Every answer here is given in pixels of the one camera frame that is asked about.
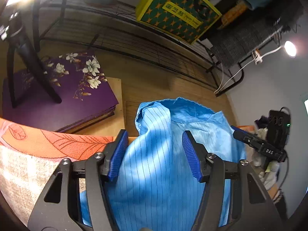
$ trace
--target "blue gripper pad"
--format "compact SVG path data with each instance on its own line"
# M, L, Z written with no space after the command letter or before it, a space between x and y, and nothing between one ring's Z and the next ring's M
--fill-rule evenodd
M193 145L190 142L186 132L183 132L183 134L182 134L182 145L183 145L183 148L184 148L184 152L186 154L186 158L188 160L190 170L192 171L192 175L198 181L200 181L201 178L202 178L201 168L200 168L200 160L199 160L199 158L198 158L198 156L195 152L195 149L193 148Z
M122 163L125 150L128 147L128 133L125 131L120 137L120 141L113 153L113 156L110 160L110 170L108 173L108 178L110 181L113 181L114 178L118 177L120 165Z

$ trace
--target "blue striped fabric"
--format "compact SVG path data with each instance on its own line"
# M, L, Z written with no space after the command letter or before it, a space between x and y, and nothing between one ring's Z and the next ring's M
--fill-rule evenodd
M120 230L190 230L204 183L192 176L182 133L190 130L208 152L233 162L245 158L244 144L232 137L222 112L183 98L140 104L135 123L140 136L127 148L117 181L107 186ZM227 222L229 193L226 181L220 225Z

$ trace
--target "white cable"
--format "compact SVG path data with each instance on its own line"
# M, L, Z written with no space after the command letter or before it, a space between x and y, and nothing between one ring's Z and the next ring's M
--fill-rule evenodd
M246 67L248 64L250 64L250 63L252 63L253 61L255 61L255 59L257 58L257 56L253 59L253 60L251 60L250 62L248 62L244 67ZM242 67L234 76L236 76L244 67ZM228 82L230 82L230 80L234 77L234 76L232 76L220 89L219 89L219 91L224 87L224 86L226 86L226 84L228 83Z
M276 48L275 50L272 50L272 51L267 52L266 54L262 55L260 59L262 59L264 56L267 56L267 55L269 55L269 54L272 54L272 53L277 52L279 49L281 49L281 48L283 48L283 47L284 47L284 45L282 45L282 46Z
M222 63L221 63L221 71L222 71L221 83L220 83L218 89L214 92L214 94L216 94L216 92L220 89L222 82L224 81L224 68L222 66Z
M260 57L260 59L262 60L262 58L263 58L264 56L267 56L267 55L270 55L270 54L272 54L272 53L275 53L275 52L277 52L279 49L281 49L281 48L283 48L283 47L284 47L284 45L281 45L281 46L279 46L278 48L276 48L275 50L272 50L272 51L267 52L266 54L262 55L262 56ZM250 62L248 62L244 67L246 67L248 64L250 64L250 63L252 63L254 60L256 60L257 57L258 57L258 56L256 55L255 58L254 58L253 60L251 60ZM236 76L244 67L242 67L234 76ZM232 76L222 87L220 87L220 86L221 86L221 84L220 84L219 88L214 92L214 94L216 94L216 92L218 93L224 86L226 86L226 84L227 84L228 82L230 82L230 80L231 80L234 76Z

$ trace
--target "power strip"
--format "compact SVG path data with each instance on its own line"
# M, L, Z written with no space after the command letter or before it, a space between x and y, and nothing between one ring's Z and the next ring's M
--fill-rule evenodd
M260 53L258 52L258 50L255 50L255 56L256 56L256 59L254 60L255 64L257 65L259 62L263 62L262 58L261 58L261 55Z

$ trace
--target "yellow box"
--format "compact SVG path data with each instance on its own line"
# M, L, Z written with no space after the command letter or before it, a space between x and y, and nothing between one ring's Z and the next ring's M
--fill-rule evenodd
M220 17L209 0L141 0L137 20L193 44Z

